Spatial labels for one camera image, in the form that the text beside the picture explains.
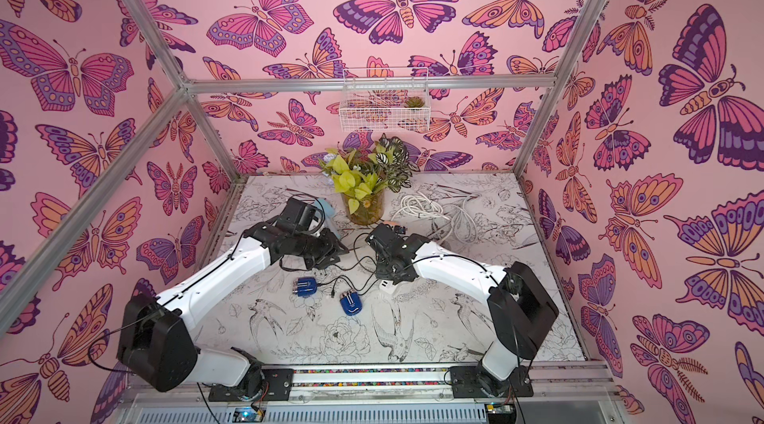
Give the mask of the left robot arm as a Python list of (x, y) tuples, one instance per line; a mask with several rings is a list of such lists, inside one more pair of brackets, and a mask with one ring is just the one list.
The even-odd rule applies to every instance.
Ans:
[(285, 257), (322, 269), (347, 248), (327, 224), (319, 201), (290, 198), (282, 212), (245, 229), (235, 244), (205, 268), (155, 297), (129, 300), (119, 331), (117, 361), (159, 392), (181, 384), (211, 384), (249, 400), (265, 392), (262, 362), (232, 348), (197, 344), (193, 334), (204, 318), (236, 288)]

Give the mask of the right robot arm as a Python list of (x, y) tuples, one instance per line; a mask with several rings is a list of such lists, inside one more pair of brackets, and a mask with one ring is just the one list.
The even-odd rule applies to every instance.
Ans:
[(468, 388), (489, 398), (519, 391), (529, 374), (523, 363), (533, 362), (559, 317), (559, 308), (530, 267), (518, 261), (485, 264), (423, 235), (400, 235), (388, 224), (374, 228), (365, 242), (375, 254), (379, 279), (394, 285), (433, 280), (489, 312), (495, 337), (474, 368), (451, 371), (455, 396), (465, 396)]

